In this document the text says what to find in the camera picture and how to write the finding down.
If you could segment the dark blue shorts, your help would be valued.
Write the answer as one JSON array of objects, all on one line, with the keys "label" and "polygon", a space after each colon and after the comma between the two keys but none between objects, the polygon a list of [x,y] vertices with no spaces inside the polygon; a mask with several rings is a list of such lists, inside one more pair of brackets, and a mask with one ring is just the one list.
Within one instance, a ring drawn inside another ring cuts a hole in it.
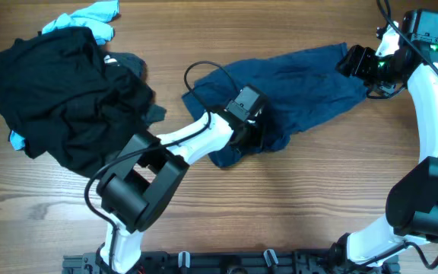
[{"label": "dark blue shorts", "polygon": [[346,43],[339,43],[268,59],[244,59],[197,80],[195,93],[182,96],[193,119],[204,112],[199,99],[208,106],[224,106],[247,84],[268,97],[262,114],[266,127],[263,144],[251,148],[227,146],[210,153],[211,161],[217,167],[229,167],[246,155],[280,151],[291,135],[325,123],[365,100],[363,82],[335,69],[347,53]]}]

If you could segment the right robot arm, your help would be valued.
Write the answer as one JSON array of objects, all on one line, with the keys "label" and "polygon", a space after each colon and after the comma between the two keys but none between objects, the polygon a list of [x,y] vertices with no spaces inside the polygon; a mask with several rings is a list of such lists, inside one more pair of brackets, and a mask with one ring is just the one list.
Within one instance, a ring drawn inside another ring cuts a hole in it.
[{"label": "right robot arm", "polygon": [[438,243],[438,12],[408,11],[400,24],[389,21],[377,36],[377,49],[352,46],[336,69],[361,79],[369,98],[409,92],[420,157],[390,190],[383,216],[332,246],[331,263],[351,271],[379,267],[410,247]]}]

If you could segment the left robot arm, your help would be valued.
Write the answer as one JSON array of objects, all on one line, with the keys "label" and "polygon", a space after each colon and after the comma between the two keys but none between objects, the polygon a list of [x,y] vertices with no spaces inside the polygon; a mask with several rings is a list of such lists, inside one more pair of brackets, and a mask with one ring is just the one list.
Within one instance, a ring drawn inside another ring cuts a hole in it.
[{"label": "left robot arm", "polygon": [[227,146],[259,146],[259,118],[268,98],[245,86],[226,107],[164,135],[134,134],[118,157],[97,174],[97,194],[108,223],[96,263],[104,273],[127,273],[141,257],[144,232],[162,215],[197,160]]}]

